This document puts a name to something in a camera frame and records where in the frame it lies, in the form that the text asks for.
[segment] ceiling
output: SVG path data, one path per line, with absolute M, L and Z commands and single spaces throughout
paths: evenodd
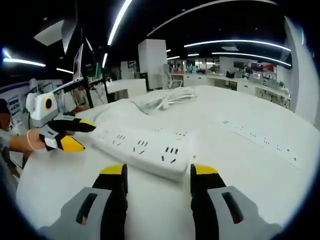
M 25 64 L 3 63 L 0 70 L 0 86 L 15 82 L 37 79 L 71 79 L 72 75 L 57 71 L 56 68 L 72 70 L 73 59 L 81 44 L 81 34 L 86 36 L 93 47 L 95 59 L 102 62 L 108 53 L 107 67 L 120 61 L 138 60 L 138 44 L 147 38 L 152 30 L 165 21 L 184 11 L 212 2 L 212 0 L 132 0 L 120 25 L 113 43 L 107 45 L 109 34 L 124 0 L 31 0 L 8 3 L 7 9 L 14 10 L 14 21 L 1 16 L 1 45 L 10 51 L 13 58 L 44 63 L 46 67 Z M 187 57 L 200 53 L 201 57 L 212 57 L 211 52 L 225 52 L 221 46 L 236 46 L 241 53 L 261 55 L 280 59 L 282 50 L 251 43 L 206 44 L 184 48 L 186 44 L 223 39 L 258 40 L 284 45 L 286 33 L 284 14 L 301 20 L 304 26 L 313 18 L 301 17 L 292 2 L 277 1 L 279 6 L 257 1 L 231 1 L 203 7 L 185 14 L 148 36 L 165 39 L 170 56 Z M 77 30 L 67 54 L 62 41 L 46 46 L 34 39 L 39 32 L 58 21 L 76 18 Z M 306 29 L 308 43 L 317 51 L 319 41 L 313 40 L 311 29 Z

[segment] computer monitor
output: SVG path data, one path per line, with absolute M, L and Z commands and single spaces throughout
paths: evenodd
M 233 67 L 237 69 L 245 69 L 245 63 L 241 61 L 234 61 Z
M 81 78 L 81 61 L 84 45 L 82 44 L 73 61 L 73 80 Z
M 253 71 L 256 72 L 263 72 L 264 71 L 264 65 L 262 63 L 258 63 L 258 62 L 251 62 L 251 68 Z

